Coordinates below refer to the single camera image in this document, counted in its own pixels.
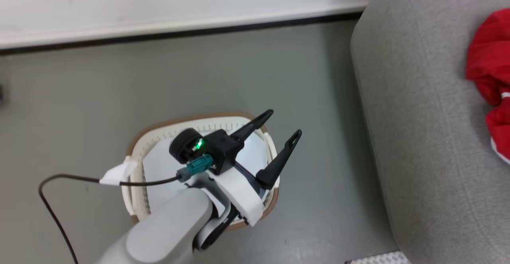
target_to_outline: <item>black mount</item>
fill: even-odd
[[[244,148],[245,140],[256,129],[260,129],[273,113],[273,110],[267,110],[231,135],[220,129],[203,137],[193,128],[186,129],[175,137],[170,145],[169,152],[181,164],[186,164],[204,154],[209,154],[214,160],[214,165],[210,170],[215,175],[221,175],[235,166],[235,159],[239,151]],[[267,190],[273,188],[301,134],[301,130],[297,130],[286,141],[284,149],[277,157],[265,169],[257,173],[255,178],[263,188]]]

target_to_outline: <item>white wall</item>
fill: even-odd
[[[0,0],[0,48],[277,21],[368,0]]]

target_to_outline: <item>gray floor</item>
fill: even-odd
[[[343,263],[397,250],[370,160],[349,43],[355,21],[2,57],[0,255],[71,262],[37,196],[54,173],[100,177],[150,124],[268,108],[277,148],[304,134],[273,212],[223,235],[196,263]],[[81,263],[131,226],[120,190],[46,189]]]

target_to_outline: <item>teal connector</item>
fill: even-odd
[[[185,168],[181,168],[177,171],[177,176],[180,176],[179,181],[185,182],[190,179],[193,175],[202,173],[208,170],[213,165],[213,157],[208,154],[202,155],[201,157],[192,160],[186,164]]]

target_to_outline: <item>white tape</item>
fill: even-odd
[[[135,161],[128,161],[123,164],[119,164],[115,168],[110,169],[104,174],[104,177],[99,180],[100,184],[107,184],[109,186],[118,186],[120,182],[135,170],[138,166]]]

